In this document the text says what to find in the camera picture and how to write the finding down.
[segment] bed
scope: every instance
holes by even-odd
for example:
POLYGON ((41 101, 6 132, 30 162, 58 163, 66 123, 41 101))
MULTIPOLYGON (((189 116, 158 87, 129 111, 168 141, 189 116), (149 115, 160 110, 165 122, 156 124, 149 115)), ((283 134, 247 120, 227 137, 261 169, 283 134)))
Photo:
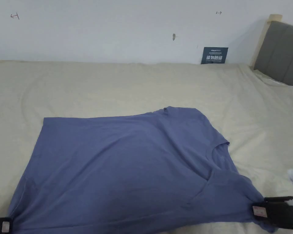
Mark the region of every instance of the bed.
MULTIPOLYGON (((44 117, 136 115, 167 106, 206 115, 230 141, 239 173, 263 196, 293 195, 287 175, 293 168, 293 26, 280 20, 269 17, 251 68, 0 61, 0 216, 44 117)), ((211 223, 169 233, 264 232, 253 223, 211 223)))

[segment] dark blue sign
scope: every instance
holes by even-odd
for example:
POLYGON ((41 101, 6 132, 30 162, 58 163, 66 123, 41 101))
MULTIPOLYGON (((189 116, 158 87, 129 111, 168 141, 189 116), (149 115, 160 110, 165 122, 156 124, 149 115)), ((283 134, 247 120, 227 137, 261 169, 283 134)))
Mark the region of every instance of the dark blue sign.
POLYGON ((227 47, 204 47, 201 64, 225 63, 227 52, 227 47))

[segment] gray headboard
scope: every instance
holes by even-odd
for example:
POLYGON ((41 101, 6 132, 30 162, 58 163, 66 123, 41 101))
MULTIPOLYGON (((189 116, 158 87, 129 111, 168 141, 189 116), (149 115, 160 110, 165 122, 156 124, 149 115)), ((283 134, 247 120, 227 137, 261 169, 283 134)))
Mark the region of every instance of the gray headboard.
POLYGON ((293 86, 293 26, 271 22, 265 36, 255 70, 293 86))

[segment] t-shirt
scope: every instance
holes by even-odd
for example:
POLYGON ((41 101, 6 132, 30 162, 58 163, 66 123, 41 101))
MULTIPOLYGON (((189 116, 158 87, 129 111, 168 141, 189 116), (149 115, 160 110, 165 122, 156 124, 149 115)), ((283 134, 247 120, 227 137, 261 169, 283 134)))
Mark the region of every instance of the t-shirt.
POLYGON ((154 234, 259 223, 251 204, 263 197, 238 173, 228 144, 194 108, 44 118, 9 207, 14 233, 154 234))

